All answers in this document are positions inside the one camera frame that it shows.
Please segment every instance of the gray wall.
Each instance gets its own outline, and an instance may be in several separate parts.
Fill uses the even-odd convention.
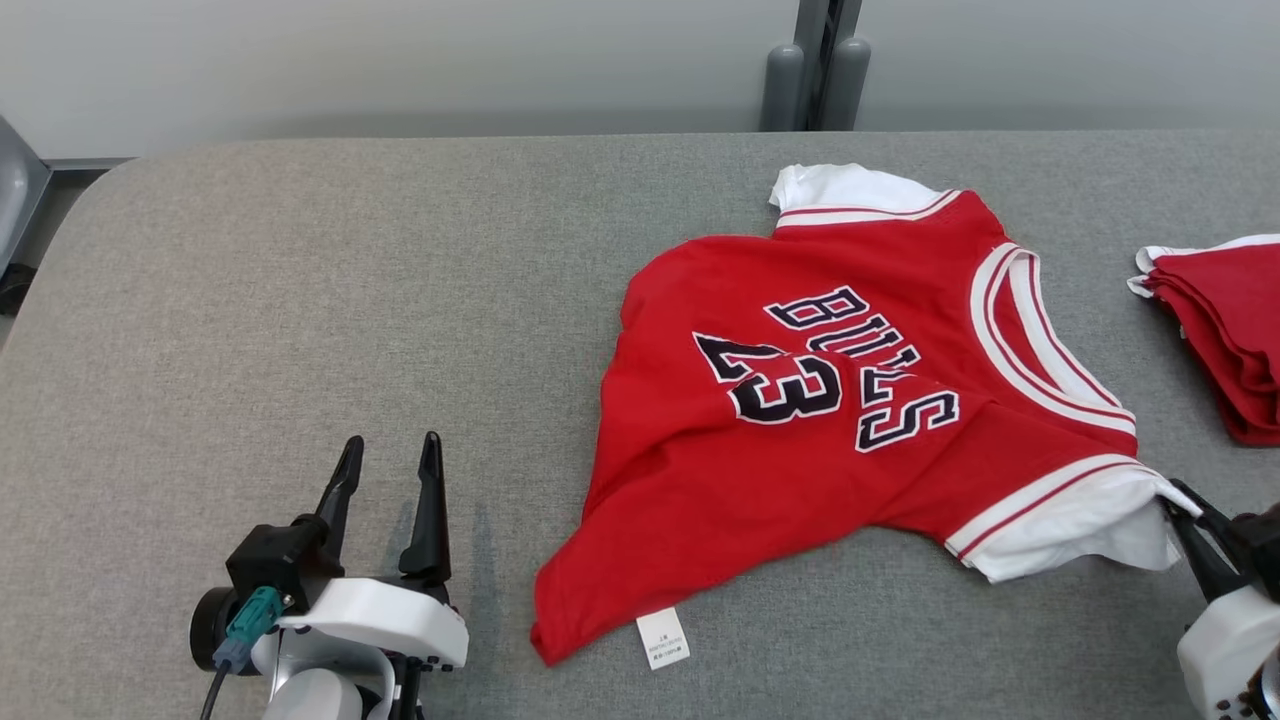
[[[44,158],[314,135],[755,129],[799,0],[3,0]]]
[[[859,129],[1280,126],[1276,0],[865,0]]]
[[[755,129],[799,0],[3,0],[44,158]],[[865,0],[860,129],[1280,126],[1280,0]]]

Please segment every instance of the bulls jersey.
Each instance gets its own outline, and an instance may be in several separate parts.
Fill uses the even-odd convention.
[[[1153,498],[1194,505],[1134,460],[977,195],[820,165],[772,201],[773,237],[686,242],[627,290],[582,524],[535,584],[548,664],[872,524],[992,582],[1176,560]]]

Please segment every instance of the black cable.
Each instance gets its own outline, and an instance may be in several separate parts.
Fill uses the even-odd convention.
[[[209,694],[205,696],[205,708],[200,711],[200,720],[210,720],[214,716],[214,703],[218,702],[218,691],[223,688],[223,680],[227,679],[227,673],[230,673],[230,670],[232,664],[225,660],[218,666],[214,682],[209,684]]]

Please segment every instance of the teal connector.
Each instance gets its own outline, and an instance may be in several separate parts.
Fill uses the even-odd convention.
[[[214,652],[214,665],[221,667],[225,662],[229,665],[229,674],[238,674],[248,664],[253,643],[275,625],[282,612],[284,601],[280,591],[265,585],[253,591],[227,626],[227,639]]]

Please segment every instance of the white sleeve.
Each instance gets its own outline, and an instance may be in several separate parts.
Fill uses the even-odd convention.
[[[786,224],[832,224],[925,217],[957,195],[867,168],[790,165],[778,173],[769,204]]]

